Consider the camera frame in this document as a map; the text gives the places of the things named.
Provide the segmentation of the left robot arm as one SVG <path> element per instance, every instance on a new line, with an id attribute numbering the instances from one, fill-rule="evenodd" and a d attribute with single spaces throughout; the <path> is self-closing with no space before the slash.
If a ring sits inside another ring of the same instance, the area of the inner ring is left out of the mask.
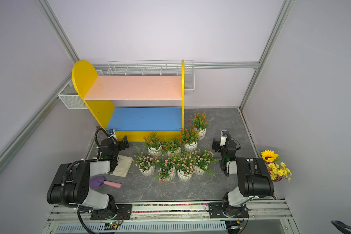
<path id="1" fill-rule="evenodd" d="M 95 137 L 98 154 L 92 160 L 79 160 L 59 166 L 46 195 L 49 204 L 74 208 L 80 212 L 91 212 L 99 219 L 122 219 L 112 195 L 102 194 L 96 189 L 103 185 L 120 189 L 122 184 L 106 180 L 104 174 L 126 177 L 131 166 L 129 157 L 120 152 L 129 148 L 127 136 L 122 139 L 114 129 L 98 128 L 106 139 Z"/>

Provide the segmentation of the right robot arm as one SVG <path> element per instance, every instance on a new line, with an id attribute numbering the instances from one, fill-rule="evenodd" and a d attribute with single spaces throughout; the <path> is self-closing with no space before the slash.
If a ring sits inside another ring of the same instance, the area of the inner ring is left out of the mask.
<path id="1" fill-rule="evenodd" d="M 212 149 L 221 154 L 219 165 L 224 175 L 236 175 L 238 181 L 238 186 L 222 199 L 224 216 L 244 216 L 248 213 L 247 202 L 274 195 L 274 184 L 263 159 L 237 157 L 240 148 L 230 136 L 214 139 Z"/>

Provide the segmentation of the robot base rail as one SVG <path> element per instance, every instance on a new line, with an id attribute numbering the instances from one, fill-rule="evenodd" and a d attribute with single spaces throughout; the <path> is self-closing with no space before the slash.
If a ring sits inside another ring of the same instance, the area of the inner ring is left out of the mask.
<path id="1" fill-rule="evenodd" d="M 298 234 L 299 230 L 284 200 L 254 200 L 237 214 L 228 215 L 217 200 L 119 202 L 118 214 L 106 220 L 83 212 L 84 225 L 96 234 L 253 233 L 256 227 L 269 233 Z"/>

